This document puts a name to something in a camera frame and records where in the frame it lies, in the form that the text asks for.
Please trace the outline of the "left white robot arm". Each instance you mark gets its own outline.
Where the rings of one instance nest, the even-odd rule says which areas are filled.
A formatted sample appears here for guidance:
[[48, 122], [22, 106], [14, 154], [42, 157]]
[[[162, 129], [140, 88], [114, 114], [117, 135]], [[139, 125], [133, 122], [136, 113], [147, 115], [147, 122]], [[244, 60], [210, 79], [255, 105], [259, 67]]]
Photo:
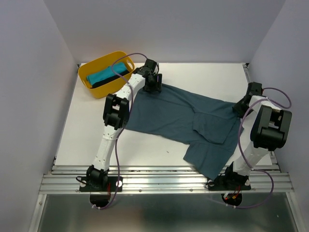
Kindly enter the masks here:
[[129, 121], [130, 107], [133, 105], [135, 94], [139, 90], [161, 92], [161, 88], [162, 75], [159, 73], [159, 64], [146, 59], [145, 64], [133, 71], [128, 82], [120, 90], [106, 96], [102, 140], [93, 163], [86, 171], [87, 178], [96, 190], [103, 190], [107, 186], [112, 151], [119, 134]]

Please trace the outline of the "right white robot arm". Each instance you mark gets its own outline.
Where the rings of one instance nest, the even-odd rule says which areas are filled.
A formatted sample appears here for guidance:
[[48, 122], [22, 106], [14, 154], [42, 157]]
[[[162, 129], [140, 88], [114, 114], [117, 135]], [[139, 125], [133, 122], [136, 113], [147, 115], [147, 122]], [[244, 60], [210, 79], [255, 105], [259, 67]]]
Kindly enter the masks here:
[[282, 148], [288, 137], [292, 119], [292, 107], [290, 97], [280, 89], [272, 88], [282, 93], [288, 100], [289, 105], [284, 106], [264, 96], [261, 83], [251, 82], [248, 84], [245, 96], [233, 106], [241, 124], [246, 117], [255, 112], [256, 117], [250, 131], [250, 142], [245, 150], [240, 143], [241, 129], [238, 132], [238, 146], [241, 157], [232, 162], [222, 177], [223, 185], [232, 189], [239, 183], [244, 184], [248, 179], [255, 165], [269, 152]]

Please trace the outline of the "dark blue-grey t shirt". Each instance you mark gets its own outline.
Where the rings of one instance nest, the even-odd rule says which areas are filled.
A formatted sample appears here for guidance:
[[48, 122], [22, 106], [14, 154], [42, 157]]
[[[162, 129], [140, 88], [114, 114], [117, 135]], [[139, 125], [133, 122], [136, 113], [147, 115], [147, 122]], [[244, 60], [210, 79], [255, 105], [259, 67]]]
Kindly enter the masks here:
[[188, 145], [183, 159], [214, 180], [238, 145], [240, 119], [233, 106], [163, 84], [160, 93], [137, 93], [126, 129]]

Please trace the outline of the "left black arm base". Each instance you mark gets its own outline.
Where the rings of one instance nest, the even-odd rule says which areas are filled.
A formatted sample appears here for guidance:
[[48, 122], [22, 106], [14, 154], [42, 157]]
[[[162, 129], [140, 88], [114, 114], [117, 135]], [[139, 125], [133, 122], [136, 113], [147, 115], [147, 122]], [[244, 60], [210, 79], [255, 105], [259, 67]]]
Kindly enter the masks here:
[[88, 167], [86, 176], [77, 176], [80, 192], [121, 192], [123, 185], [122, 176], [108, 176], [109, 170], [98, 170], [94, 166]]

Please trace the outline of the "yellow plastic basket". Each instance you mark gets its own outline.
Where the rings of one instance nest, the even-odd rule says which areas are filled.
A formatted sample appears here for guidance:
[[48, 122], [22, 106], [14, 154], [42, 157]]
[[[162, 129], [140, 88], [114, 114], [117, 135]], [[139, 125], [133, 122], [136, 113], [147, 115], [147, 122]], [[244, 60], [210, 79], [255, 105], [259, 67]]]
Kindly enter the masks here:
[[[108, 55], [105, 55], [103, 57], [100, 57], [98, 59], [95, 59], [89, 63], [86, 63], [85, 65], [81, 66], [78, 70], [78, 75], [84, 84], [84, 86], [89, 90], [91, 95], [96, 98], [100, 99], [105, 96], [107, 96], [109, 93], [115, 93], [118, 90], [120, 90], [123, 85], [126, 83], [126, 80], [129, 80], [133, 70], [135, 69], [135, 65], [131, 58], [125, 57], [126, 53], [122, 51], [116, 51], [113, 53], [110, 53]], [[123, 62], [127, 68], [127, 74], [121, 75], [116, 73], [113, 70], [113, 65], [117, 64], [119, 62]], [[100, 86], [98, 88], [91, 88], [90, 83], [87, 81], [87, 76], [93, 73], [97, 73], [99, 71], [102, 71], [106, 69], [108, 66], [112, 67], [112, 71], [120, 76], [120, 78], [111, 81], [103, 86]]]

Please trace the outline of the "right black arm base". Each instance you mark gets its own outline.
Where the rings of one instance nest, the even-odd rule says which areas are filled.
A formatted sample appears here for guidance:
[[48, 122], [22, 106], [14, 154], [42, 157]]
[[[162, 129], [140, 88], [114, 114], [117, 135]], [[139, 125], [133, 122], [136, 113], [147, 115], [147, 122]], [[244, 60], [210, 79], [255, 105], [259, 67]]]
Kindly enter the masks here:
[[235, 191], [235, 190], [251, 190], [249, 177], [234, 172], [231, 164], [226, 168], [224, 175], [218, 175], [215, 180], [210, 180], [205, 184], [205, 188], [210, 191]]

